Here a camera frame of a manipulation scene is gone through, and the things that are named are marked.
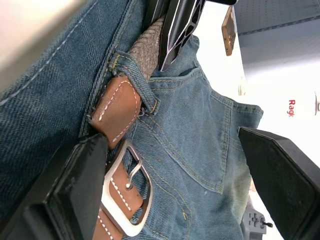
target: ceiling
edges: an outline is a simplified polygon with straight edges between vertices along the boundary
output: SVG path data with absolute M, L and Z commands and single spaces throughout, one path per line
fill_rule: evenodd
M 320 0 L 238 0 L 239 35 L 320 19 Z

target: jeans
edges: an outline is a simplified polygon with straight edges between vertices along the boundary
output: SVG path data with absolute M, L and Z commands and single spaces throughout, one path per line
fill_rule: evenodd
M 241 240 L 249 169 L 239 126 L 257 127 L 258 106 L 211 89 L 193 36 L 149 81 L 127 52 L 142 33 L 147 1 L 94 0 L 3 93 L 0 100 L 0 219 L 55 150 L 94 132 L 88 116 L 113 75 L 125 73 L 143 110 L 130 138 L 154 185 L 151 211 L 134 239 Z M 110 161 L 117 149 L 110 150 Z M 124 163 L 131 166 L 131 156 Z M 142 195 L 141 175 L 134 184 Z

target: belt buckle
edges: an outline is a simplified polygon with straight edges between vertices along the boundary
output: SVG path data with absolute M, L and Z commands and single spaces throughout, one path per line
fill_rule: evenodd
M 125 216 L 119 206 L 116 204 L 114 199 L 110 195 L 109 185 L 112 176 L 116 172 L 119 164 L 122 162 L 122 159 L 126 153 L 126 150 L 129 149 L 131 155 L 137 162 L 137 166 L 131 171 L 129 174 L 129 183 L 126 185 L 126 188 L 130 188 L 132 183 L 133 176 L 141 170 L 144 177 L 146 178 L 148 184 L 148 191 L 146 199 L 143 200 L 142 204 L 142 214 L 139 217 L 136 224 L 132 224 L 130 220 Z M 124 140 L 119 150 L 116 154 L 115 160 L 113 161 L 112 166 L 110 167 L 109 171 L 105 174 L 104 183 L 103 183 L 103 190 L 102 190 L 102 197 L 101 197 L 101 208 L 105 212 L 105 214 L 110 218 L 113 224 L 126 236 L 134 237 L 138 235 L 142 228 L 144 227 L 148 214 L 150 212 L 151 203 L 153 199 L 153 186 L 150 180 L 149 174 L 142 162 L 139 158 L 137 151 L 135 150 L 132 142 L 129 139 Z

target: woven belt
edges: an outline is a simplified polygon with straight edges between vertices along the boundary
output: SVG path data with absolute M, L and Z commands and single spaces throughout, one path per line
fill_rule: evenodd
M 129 51 L 147 80 L 158 65 L 163 21 L 164 18 L 161 18 L 149 27 Z M 91 116 L 90 124 L 106 136 L 109 148 L 113 149 L 138 117 L 140 107 L 141 98 L 130 79 L 124 73 L 119 73 L 108 83 Z M 137 161 L 136 167 L 130 174 L 126 172 L 122 163 L 126 149 L 129 149 Z M 129 140 L 122 142 L 115 159 L 106 167 L 93 240 L 120 240 L 123 235 L 136 236 L 147 220 L 152 202 L 152 184 L 149 175 Z M 138 170 L 141 170 L 147 179 L 146 200 L 142 199 L 132 184 L 132 177 Z M 137 223 L 132 224 L 130 219 L 139 208 L 142 208 L 142 214 Z

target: jeans pocket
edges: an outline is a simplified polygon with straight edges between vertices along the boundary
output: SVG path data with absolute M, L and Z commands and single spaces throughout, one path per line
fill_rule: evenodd
M 140 121 L 189 177 L 222 194 L 226 171 L 230 108 L 211 98 L 200 68 L 186 75 L 154 77 L 150 87 L 161 105 Z

